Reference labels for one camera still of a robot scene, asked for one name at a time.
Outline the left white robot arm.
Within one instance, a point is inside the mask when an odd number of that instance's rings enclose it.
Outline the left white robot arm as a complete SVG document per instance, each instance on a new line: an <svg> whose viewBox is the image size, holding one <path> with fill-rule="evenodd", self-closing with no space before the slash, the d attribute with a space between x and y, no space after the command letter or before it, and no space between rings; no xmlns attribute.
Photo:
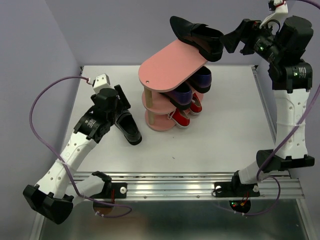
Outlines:
<svg viewBox="0 0 320 240"><path fill-rule="evenodd" d="M22 194L29 206L48 220L59 225L83 200L96 202L96 197L109 198L104 205L115 206L116 188L112 178L101 171L75 183L73 176L79 166L116 122L122 108L129 108L120 85L103 88L91 96L93 106L74 127L66 147L58 153L49 171L35 185L28 184Z"/></svg>

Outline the purple loafer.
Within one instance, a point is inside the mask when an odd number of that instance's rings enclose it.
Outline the purple loafer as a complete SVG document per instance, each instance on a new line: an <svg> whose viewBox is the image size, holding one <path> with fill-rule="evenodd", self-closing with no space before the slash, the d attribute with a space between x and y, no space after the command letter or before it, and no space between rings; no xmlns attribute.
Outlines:
<svg viewBox="0 0 320 240"><path fill-rule="evenodd" d="M161 92L160 94L168 98L179 110L184 111L191 106L193 93L190 86L185 82L171 91Z"/></svg>
<svg viewBox="0 0 320 240"><path fill-rule="evenodd" d="M202 66L193 75L191 75L186 81L197 92L201 94L205 94L211 88L212 73L206 66Z"/></svg>

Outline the pink three-tier shoe shelf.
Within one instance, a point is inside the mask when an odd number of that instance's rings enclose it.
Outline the pink three-tier shoe shelf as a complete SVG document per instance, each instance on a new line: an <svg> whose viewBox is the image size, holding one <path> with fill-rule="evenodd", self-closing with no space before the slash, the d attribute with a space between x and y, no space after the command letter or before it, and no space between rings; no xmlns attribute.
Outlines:
<svg viewBox="0 0 320 240"><path fill-rule="evenodd" d="M169 92L182 83L188 84L187 79L206 63L207 60L195 47L175 40L141 64L138 78L144 87L145 121L151 129L163 132L176 126L173 120L168 119L168 114L177 108L161 93ZM204 93L197 92L192 86L190 88L192 95L196 93L202 104Z"/></svg>

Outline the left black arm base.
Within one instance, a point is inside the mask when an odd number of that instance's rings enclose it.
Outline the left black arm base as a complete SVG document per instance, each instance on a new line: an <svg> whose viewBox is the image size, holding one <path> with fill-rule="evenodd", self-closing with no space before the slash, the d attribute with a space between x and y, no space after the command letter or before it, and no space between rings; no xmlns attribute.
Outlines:
<svg viewBox="0 0 320 240"><path fill-rule="evenodd" d="M94 199L125 199L127 197L126 182L115 182L109 175L103 172L95 171L92 173L93 176L99 177L103 182L103 188L97 194L92 195Z"/></svg>

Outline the black loafer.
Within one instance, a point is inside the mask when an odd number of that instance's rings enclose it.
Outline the black loafer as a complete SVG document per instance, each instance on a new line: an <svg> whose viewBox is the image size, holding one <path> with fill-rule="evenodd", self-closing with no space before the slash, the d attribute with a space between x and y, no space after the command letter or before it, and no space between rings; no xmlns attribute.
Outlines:
<svg viewBox="0 0 320 240"><path fill-rule="evenodd" d="M132 114L128 110L122 110L116 116L114 124L131 145L136 146L142 141L141 132Z"/></svg>
<svg viewBox="0 0 320 240"><path fill-rule="evenodd" d="M178 16L169 19L175 36L183 43L198 49L208 62L217 62L222 58L224 46L220 37L224 34L208 27L204 23L192 23Z"/></svg>

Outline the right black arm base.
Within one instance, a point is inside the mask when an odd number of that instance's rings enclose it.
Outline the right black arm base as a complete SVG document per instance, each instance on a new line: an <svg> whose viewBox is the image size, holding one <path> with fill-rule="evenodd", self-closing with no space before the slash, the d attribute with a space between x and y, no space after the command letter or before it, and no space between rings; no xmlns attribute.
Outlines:
<svg viewBox="0 0 320 240"><path fill-rule="evenodd" d="M260 191L257 183L242 184L236 171L230 181L215 182L211 194L217 198L259 197Z"/></svg>

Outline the red sneaker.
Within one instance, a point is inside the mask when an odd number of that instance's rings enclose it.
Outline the red sneaker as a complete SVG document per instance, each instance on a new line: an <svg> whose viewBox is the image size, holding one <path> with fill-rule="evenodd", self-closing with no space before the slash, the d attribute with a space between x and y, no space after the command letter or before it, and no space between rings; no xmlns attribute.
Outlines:
<svg viewBox="0 0 320 240"><path fill-rule="evenodd" d="M203 110L201 101L196 93L192 95L191 105L189 109L192 115L199 115Z"/></svg>
<svg viewBox="0 0 320 240"><path fill-rule="evenodd" d="M173 120L179 128L184 129L190 125L190 118L188 115L178 108L169 113L167 117L169 120Z"/></svg>

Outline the aluminium mounting rail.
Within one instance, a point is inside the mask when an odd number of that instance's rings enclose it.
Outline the aluminium mounting rail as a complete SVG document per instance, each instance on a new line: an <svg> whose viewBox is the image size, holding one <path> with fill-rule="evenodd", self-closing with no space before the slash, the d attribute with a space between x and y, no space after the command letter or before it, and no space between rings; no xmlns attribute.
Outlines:
<svg viewBox="0 0 320 240"><path fill-rule="evenodd" d="M231 180L232 173L213 172L105 172L112 182L127 183L127 197L124 201L210 201L222 200L212 196L216 182ZM304 199L305 195L298 179L288 174L276 175L280 183L280 200ZM258 200L273 200L278 194L275 180L258 183Z"/></svg>

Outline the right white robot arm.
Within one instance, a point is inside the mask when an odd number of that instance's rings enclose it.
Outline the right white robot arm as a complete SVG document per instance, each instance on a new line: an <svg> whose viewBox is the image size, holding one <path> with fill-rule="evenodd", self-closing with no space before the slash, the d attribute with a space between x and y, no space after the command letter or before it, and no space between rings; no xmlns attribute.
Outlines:
<svg viewBox="0 0 320 240"><path fill-rule="evenodd" d="M305 139L313 69L302 59L313 35L310 21L291 16L276 33L267 23L243 19L234 31L220 38L228 53L233 53L242 42L243 55L256 53L268 62L277 110L274 149L259 150L255 162L234 173L230 189L235 195L242 195L248 185L256 184L272 171L311 167L315 163Z"/></svg>

